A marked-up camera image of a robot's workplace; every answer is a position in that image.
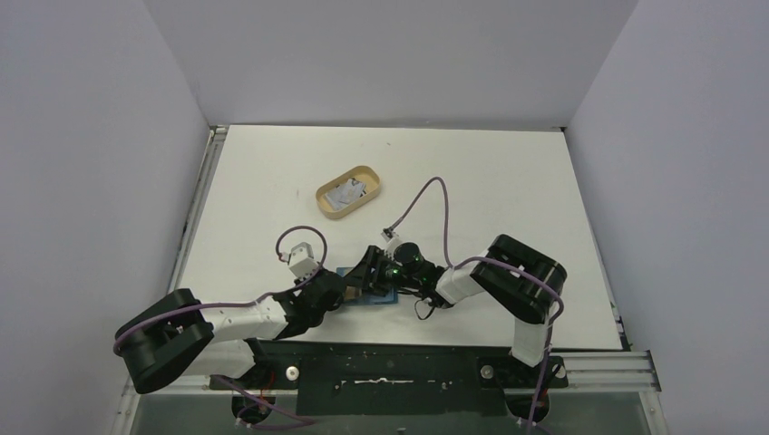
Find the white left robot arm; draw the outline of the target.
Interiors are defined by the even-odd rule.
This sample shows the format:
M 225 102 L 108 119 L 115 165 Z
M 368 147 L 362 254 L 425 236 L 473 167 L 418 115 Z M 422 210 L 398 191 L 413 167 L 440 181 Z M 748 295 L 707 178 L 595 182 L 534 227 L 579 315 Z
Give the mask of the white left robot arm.
M 203 303 L 189 288 L 177 289 L 122 326 L 112 351 L 140 394 L 182 376 L 237 379 L 257 365 L 258 340 L 293 338 L 318 327 L 341 306 L 345 291 L 342 276 L 325 269 L 247 303 Z

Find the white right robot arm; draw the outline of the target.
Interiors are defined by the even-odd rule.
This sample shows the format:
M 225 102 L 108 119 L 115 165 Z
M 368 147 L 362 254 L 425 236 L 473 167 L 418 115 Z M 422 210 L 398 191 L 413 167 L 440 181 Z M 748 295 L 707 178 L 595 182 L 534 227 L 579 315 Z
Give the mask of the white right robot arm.
M 414 242 L 392 236 L 384 248 L 369 246 L 360 262 L 341 275 L 364 295 L 401 292 L 435 309 L 487 294 L 513 316 L 510 354 L 530 367 L 539 365 L 550 347 L 568 277 L 561 263 L 508 235 L 497 236 L 482 254 L 453 267 L 435 264 Z

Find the blue card holder wallet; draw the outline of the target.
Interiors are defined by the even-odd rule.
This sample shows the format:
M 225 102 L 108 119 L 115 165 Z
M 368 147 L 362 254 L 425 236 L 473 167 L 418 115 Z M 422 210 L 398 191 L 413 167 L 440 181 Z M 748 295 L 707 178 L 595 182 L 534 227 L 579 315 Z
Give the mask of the blue card holder wallet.
M 398 300 L 398 286 L 387 275 L 378 275 L 376 266 L 366 262 L 357 266 L 338 267 L 346 289 L 344 305 L 390 305 Z

